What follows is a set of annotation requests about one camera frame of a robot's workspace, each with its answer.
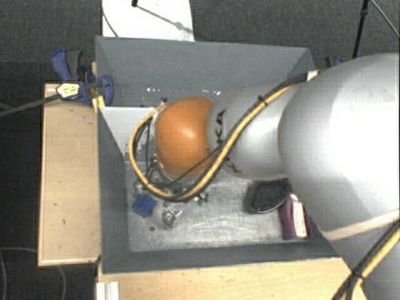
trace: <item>blue clamp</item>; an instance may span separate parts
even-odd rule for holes
[[[133,203],[133,212],[142,217],[151,216],[157,202],[148,194],[138,194]]]
[[[79,60],[82,55],[80,50],[66,51],[61,49],[51,56],[51,66],[62,83],[73,81],[79,84],[79,95],[74,97],[62,97],[62,100],[72,100],[83,103],[87,106],[92,105],[92,96],[88,90],[88,84],[94,84],[96,77],[93,72],[86,66],[80,66]],[[84,81],[80,81],[79,74],[82,74]],[[100,78],[101,86],[97,89],[97,94],[102,94],[106,106],[110,106],[114,97],[114,85],[111,76],[105,75]]]

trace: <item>dark carpet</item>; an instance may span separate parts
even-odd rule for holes
[[[351,58],[363,0],[190,1],[196,40],[308,47],[316,67],[323,68],[326,56]],[[400,0],[376,2],[399,30]],[[0,0],[0,103],[17,106],[39,99],[43,84],[57,79],[49,57],[58,49],[81,49],[83,63],[94,60],[94,37],[101,33],[100,3]],[[369,9],[359,54],[398,52],[399,40],[372,5]],[[36,248],[39,108],[0,119],[0,158],[0,248]],[[31,252],[2,255],[8,300],[60,299],[63,280],[57,269],[36,268]],[[93,299],[93,265],[64,266],[64,271],[66,299]]]

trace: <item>wooden table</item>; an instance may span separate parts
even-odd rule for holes
[[[45,95],[56,85],[45,85]],[[39,266],[95,263],[101,253],[96,119],[76,102],[45,105]],[[350,273],[340,258],[103,275],[130,299],[330,299]],[[358,289],[353,299],[365,299]]]

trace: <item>small metal part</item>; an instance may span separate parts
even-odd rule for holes
[[[133,182],[133,189],[132,189],[133,193],[141,194],[145,190],[146,190],[146,188],[143,186],[143,184],[139,180]]]
[[[169,206],[162,212],[162,222],[164,223],[165,230],[171,230],[173,228],[175,220],[183,213],[182,210],[175,209],[173,206]]]

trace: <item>gray bin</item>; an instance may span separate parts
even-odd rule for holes
[[[156,199],[151,217],[142,218],[131,208],[136,177],[126,146],[149,106],[163,97],[216,99],[238,86],[304,73],[314,69],[308,49],[97,37],[96,63],[97,75],[110,74],[116,88],[112,106],[98,114],[104,273],[337,256],[315,226],[311,241],[284,241],[278,212],[248,214],[243,200],[251,183],[224,172],[207,189],[207,206],[174,204],[184,216],[172,231],[162,227],[161,200]]]

